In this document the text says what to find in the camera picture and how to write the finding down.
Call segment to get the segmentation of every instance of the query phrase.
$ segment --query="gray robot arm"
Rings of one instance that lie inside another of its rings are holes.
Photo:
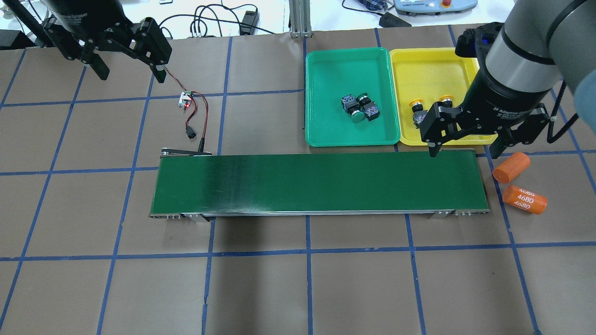
[[[456,54],[480,69],[460,106],[435,102],[420,125],[435,156],[445,142],[498,134],[491,156],[530,144],[550,122],[543,97],[565,78],[575,105],[596,132],[596,0],[519,0],[505,24],[468,29]]]

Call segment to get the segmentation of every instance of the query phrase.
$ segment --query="grid of blue tape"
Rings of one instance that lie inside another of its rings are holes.
[[[449,33],[451,35],[452,42],[455,46],[455,36],[453,34],[453,30],[451,26],[448,26]],[[377,46],[381,46],[381,40],[378,34],[378,29],[374,29],[375,38],[377,41]],[[225,70],[225,81],[224,81],[224,89],[223,93],[221,94],[206,94],[207,97],[222,97],[222,113],[221,113],[221,120],[220,120],[220,130],[219,130],[219,144],[218,144],[218,154],[221,154],[222,149],[222,140],[223,140],[223,133],[224,133],[224,126],[225,126],[225,106],[226,106],[226,99],[228,96],[235,96],[235,95],[259,95],[259,94],[286,94],[286,93],[297,93],[303,92],[303,89],[295,89],[295,90],[284,90],[284,91],[259,91],[259,92],[237,92],[237,93],[229,93],[228,92],[228,79],[229,79],[229,64],[231,59],[231,52],[232,52],[232,40],[233,38],[229,39],[228,44],[228,53],[226,58],[226,70]],[[306,46],[307,40],[306,38],[303,39],[303,57],[306,58]],[[305,220],[305,227],[306,227],[306,248],[305,249],[291,249],[291,250],[271,250],[271,251],[261,251],[261,252],[213,252],[213,240],[215,234],[215,223],[216,220],[211,221],[210,226],[210,234],[209,234],[209,251],[206,253],[168,253],[168,254],[150,254],[150,255],[119,255],[118,248],[120,244],[120,236],[122,235],[122,223],[126,217],[126,209],[128,207],[128,201],[131,193],[132,183],[134,180],[135,172],[137,171],[148,171],[148,170],[157,170],[157,167],[137,167],[136,160],[138,158],[139,146],[141,143],[142,132],[145,123],[145,117],[147,115],[147,108],[149,102],[151,100],[159,100],[159,99],[170,99],[170,98],[177,98],[176,95],[170,96],[163,96],[163,97],[152,97],[151,90],[153,88],[154,78],[151,78],[151,82],[149,85],[149,89],[147,91],[147,95],[145,97],[133,97],[133,98],[118,98],[118,99],[99,99],[99,100],[77,100],[77,96],[80,90],[80,86],[83,82],[83,78],[85,77],[86,69],[83,69],[79,83],[77,85],[76,91],[74,93],[74,97],[71,101],[57,101],[57,102],[48,102],[48,103],[24,103],[24,104],[5,104],[7,96],[10,92],[10,89],[14,83],[14,79],[17,76],[18,70],[23,62],[23,58],[26,54],[26,50],[23,51],[17,67],[13,73],[13,76],[9,82],[8,88],[2,97],[2,101],[0,101],[0,111],[3,107],[17,107],[17,106],[42,106],[42,105],[55,105],[55,104],[68,104],[69,113],[67,115],[66,121],[64,122],[64,126],[62,129],[62,133],[60,135],[60,140],[58,141],[57,148],[54,153],[54,157],[52,160],[52,164],[49,170],[45,171],[22,171],[22,172],[0,172],[0,176],[8,176],[8,175],[47,175],[44,187],[42,189],[41,196],[38,201],[38,205],[35,211],[35,215],[33,216],[33,221],[29,229],[29,233],[27,235],[25,245],[23,246],[23,251],[19,257],[15,258],[0,258],[0,262],[18,262],[17,269],[14,274],[13,281],[11,283],[10,290],[8,292],[8,296],[4,307],[2,309],[2,314],[0,315],[0,330],[2,329],[2,325],[4,324],[4,319],[6,317],[7,310],[10,305],[10,300],[14,293],[15,285],[17,284],[18,276],[21,270],[21,266],[23,262],[27,261],[52,261],[52,260],[110,260],[110,269],[108,273],[108,279],[105,285],[105,291],[103,296],[103,302],[100,312],[100,317],[98,320],[97,325],[97,334],[101,334],[101,329],[103,326],[103,319],[105,315],[105,307],[107,305],[107,300],[109,297],[111,279],[113,277],[114,266],[118,259],[156,259],[156,258],[207,258],[207,269],[206,269],[206,277],[205,277],[205,288],[204,288],[204,302],[203,302],[203,313],[201,316],[202,321],[202,333],[205,333],[205,329],[207,327],[207,312],[208,312],[208,297],[209,297],[209,284],[210,284],[210,275],[211,275],[211,264],[213,257],[249,257],[249,256],[273,256],[273,255],[296,255],[296,254],[304,254],[307,257],[307,265],[306,265],[306,276],[307,276],[307,299],[308,299],[308,333],[312,335],[314,333],[313,330],[313,315],[312,315],[312,262],[311,256],[314,254],[323,254],[323,253],[377,253],[377,252],[410,252],[411,255],[411,266],[412,266],[412,276],[414,280],[414,290],[415,296],[417,301],[417,308],[418,308],[418,317],[420,320],[420,328],[423,335],[426,335],[426,325],[424,322],[424,312],[423,312],[423,302],[421,300],[420,294],[420,285],[418,281],[418,271],[417,271],[417,264],[416,264],[416,257],[415,253],[419,251],[441,251],[441,250],[482,250],[482,249],[511,249],[514,255],[514,259],[516,262],[517,271],[520,277],[521,286],[523,290],[524,297],[526,299],[526,304],[528,308],[528,312],[530,314],[530,320],[532,322],[532,326],[536,334],[540,334],[538,323],[536,322],[536,317],[534,315],[532,302],[527,290],[527,284],[524,279],[522,265],[519,260],[519,256],[517,253],[517,249],[524,249],[524,248],[541,248],[541,247],[581,247],[581,246],[596,246],[596,241],[568,241],[568,242],[552,242],[552,243],[516,243],[513,237],[513,233],[510,231],[510,223],[507,216],[507,211],[505,209],[505,205],[501,198],[501,190],[499,188],[498,183],[495,181],[495,188],[498,193],[499,203],[501,206],[501,212],[505,221],[505,225],[508,231],[510,243],[508,244],[481,244],[481,245],[461,245],[461,246],[415,246],[414,244],[414,237],[412,235],[412,229],[410,224],[409,215],[405,215],[406,220],[406,231],[408,234],[408,246],[407,247],[384,247],[384,248],[345,248],[345,249],[312,249],[311,248],[311,221],[310,216],[306,216]],[[555,93],[551,90],[551,94],[553,98],[555,98]],[[56,159],[60,152],[60,147],[62,145],[64,134],[66,133],[66,129],[69,124],[70,116],[72,115],[73,107],[75,104],[87,104],[87,103],[104,103],[104,102],[111,102],[111,101],[132,101],[132,100],[144,100],[145,105],[143,108],[141,123],[139,125],[137,140],[136,140],[136,147],[135,153],[133,157],[132,166],[130,168],[118,168],[118,169],[84,169],[84,170],[54,170],[54,166],[56,163]],[[566,122],[566,116],[564,114],[563,108],[560,107],[559,113],[561,117]],[[570,130],[569,134],[572,138],[574,146],[576,148],[575,151],[553,151],[553,152],[536,152],[536,153],[527,153],[531,156],[547,156],[547,155],[574,155],[577,154],[581,158],[582,164],[585,168],[586,175],[591,183],[591,186],[596,193],[596,185],[594,183],[593,175],[588,167],[588,164],[585,160],[585,154],[595,154],[596,150],[581,150],[573,131]],[[395,151],[398,150],[397,144],[394,146]],[[493,161],[491,157],[487,154],[477,154],[477,157],[485,157],[488,160],[489,166],[493,169]],[[29,242],[31,236],[33,234],[33,230],[35,229],[35,223],[39,216],[39,211],[41,209],[42,203],[44,201],[45,193],[48,188],[48,184],[50,182],[51,176],[53,174],[65,174],[65,173],[109,173],[109,172],[130,172],[128,187],[126,190],[126,196],[123,204],[122,215],[120,218],[120,225],[118,227],[118,232],[116,235],[116,241],[114,242],[114,249],[111,255],[78,255],[78,256],[25,256],[27,252],[27,248],[29,246]]]

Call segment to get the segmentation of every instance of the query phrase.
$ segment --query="red wire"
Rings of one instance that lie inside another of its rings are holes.
[[[207,135],[207,120],[209,118],[209,103],[207,102],[207,98],[205,98],[205,96],[197,91],[191,91],[192,93],[195,94],[199,94],[199,96],[203,99],[203,103],[205,103],[205,124],[203,125],[203,136],[202,138],[205,137],[205,135]]]
[[[166,72],[170,75],[170,77],[174,78],[174,80],[178,83],[178,85],[180,85],[180,87],[184,90],[187,91],[186,87],[184,87],[184,85],[180,82],[180,80],[178,80],[178,78],[176,78],[176,76],[174,76],[172,74],[172,72],[170,72],[170,70],[167,69],[167,67],[164,67],[164,69],[166,69]]]
[[[180,87],[184,90],[187,91],[186,87],[184,87],[184,85],[180,82],[180,80],[178,80],[178,78],[176,78],[176,76],[174,76],[170,70],[167,69],[167,67],[165,67],[166,72],[170,75],[170,77],[174,78],[174,80],[178,83],[178,85],[180,85]],[[203,103],[205,103],[205,124],[203,125],[203,136],[201,138],[205,138],[205,135],[207,135],[207,120],[209,118],[209,103],[207,102],[207,98],[205,98],[205,96],[203,94],[201,94],[200,92],[197,91],[191,91],[191,93],[195,93],[198,94],[202,99],[203,99]],[[190,121],[190,119],[197,114],[197,102],[194,101],[194,98],[191,98],[191,101],[194,104],[194,110],[193,112],[188,116],[187,121],[186,121],[186,126],[188,126],[188,122]]]

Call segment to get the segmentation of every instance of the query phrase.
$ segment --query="conveyor belt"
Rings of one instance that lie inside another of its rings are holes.
[[[153,218],[489,211],[471,150],[164,156]]]

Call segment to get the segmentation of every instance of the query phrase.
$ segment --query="black cable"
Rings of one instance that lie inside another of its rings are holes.
[[[182,16],[184,16],[184,17],[197,17],[196,15],[192,15],[192,14],[176,14],[176,15],[172,15],[172,16],[168,16],[168,17],[164,18],[164,19],[162,20],[162,22],[159,24],[159,26],[161,27],[165,21],[168,21],[168,20],[170,20],[170,19],[172,19],[172,18],[175,18],[175,17],[182,17]],[[219,19],[219,20],[218,20],[218,19],[215,19],[215,18],[209,18],[209,17],[202,17],[201,19],[202,19],[202,20],[209,20],[209,21],[219,21],[219,22],[226,22],[226,23],[237,23],[237,22],[234,22],[234,21],[221,20],[221,19]],[[263,28],[259,28],[259,27],[257,27],[257,26],[253,26],[252,24],[242,23],[242,25],[243,25],[243,26],[250,27],[250,28],[259,29],[259,30],[262,30],[262,31],[264,31],[264,32],[266,32],[266,33],[274,34],[274,32],[272,32],[272,31],[269,31],[269,30],[267,30],[267,29],[263,29]]]
[[[35,7],[33,6],[33,4],[31,3],[31,0],[27,0],[27,2],[29,3],[29,5],[31,6],[31,9],[33,9],[33,12],[35,13],[35,15],[37,15],[39,21],[43,21],[43,19],[41,18],[41,16],[39,15],[39,13],[35,10]]]
[[[381,13],[377,13],[377,12],[373,12],[373,11],[363,11],[363,10],[357,10],[356,8],[350,8],[350,7],[346,7],[346,5],[344,4],[346,2],[346,0],[342,1],[342,7],[347,9],[347,10],[351,10],[351,11],[357,11],[357,12],[362,12],[362,13],[370,13],[370,14],[376,14],[379,16],[383,16]]]
[[[563,82],[561,84],[561,88],[559,89],[559,93],[557,94],[557,99],[555,100],[555,106],[552,108],[551,121],[548,123],[548,132],[547,132],[547,142],[550,144],[555,143],[556,140],[561,138],[561,136],[563,136],[569,130],[569,128],[571,128],[571,126],[573,126],[575,121],[577,121],[579,119],[578,114],[575,113],[571,117],[571,119],[569,119],[569,121],[567,123],[565,123],[565,125],[563,127],[561,127],[559,132],[557,132],[554,136],[552,135],[552,129],[554,128],[554,125],[555,125],[555,121],[554,121],[553,117],[557,116],[557,112],[558,112],[559,106],[561,106],[561,100],[563,99],[563,93],[565,93],[566,87],[567,87],[567,83]]]
[[[20,24],[20,26],[21,26],[21,30],[23,31],[23,33],[24,33],[25,35],[27,35],[27,33],[25,32],[25,28],[23,27],[23,24],[21,23],[21,20],[19,20],[19,19],[18,19],[18,17],[16,17],[16,16],[15,16],[14,18],[16,18],[16,19],[17,19],[17,22]]]
[[[205,25],[205,32],[201,35],[201,37],[207,36],[207,33],[209,32],[209,28],[207,27],[207,23],[205,23],[205,21],[199,20],[197,18],[193,22],[190,23],[190,27],[189,27],[190,28],[190,35],[191,36],[194,36],[194,34],[197,34],[197,37],[198,37],[198,33],[196,31],[194,31],[194,30],[196,30],[194,24],[197,21],[198,21],[199,24],[203,23]]]
[[[198,9],[202,8],[201,13],[198,15],[198,24],[194,24],[194,22],[196,22],[197,20],[193,21],[193,26],[194,26],[194,33],[198,36],[201,32],[201,16],[203,15],[203,11],[206,9],[209,9],[211,11],[211,13],[213,13],[213,16],[215,16],[215,19],[219,20],[218,15],[215,13],[215,11],[213,9],[211,9],[209,6],[211,5],[201,5],[198,6],[197,8],[195,8],[194,10],[194,15],[196,16],[198,13]],[[220,24],[220,22],[218,21],[218,28],[219,28],[219,36],[223,36],[224,34],[222,33],[222,26]]]
[[[231,10],[237,10],[238,8],[242,8],[244,6],[253,6],[254,7],[254,11],[258,12],[259,11],[259,7],[253,5],[253,4],[244,4],[244,5],[240,5],[238,7],[234,7],[234,8],[230,8]]]
[[[242,29],[242,25],[241,25],[240,19],[238,18],[238,15],[236,15],[236,13],[235,13],[233,10],[231,10],[230,8],[228,8],[228,7],[224,6],[224,5],[218,5],[218,4],[210,4],[210,5],[206,5],[206,6],[204,6],[205,8],[203,8],[203,9],[201,10],[201,13],[199,13],[198,17],[199,17],[199,18],[202,18],[203,11],[204,11],[205,9],[207,9],[207,8],[209,8],[209,9],[210,9],[212,12],[214,12],[214,11],[211,9],[211,6],[222,7],[223,9],[225,9],[225,10],[228,10],[228,11],[232,12],[232,14],[234,15],[234,17],[236,18],[236,22],[238,23],[238,34],[240,34],[240,30]]]
[[[163,29],[166,29],[166,30],[167,30],[167,33],[168,33],[168,34],[170,34],[170,38],[171,38],[171,39],[174,39],[174,36],[172,36],[172,32],[171,32],[171,31],[170,31],[168,28],[166,28],[166,27],[161,27],[160,29],[162,29],[162,30],[163,30]]]

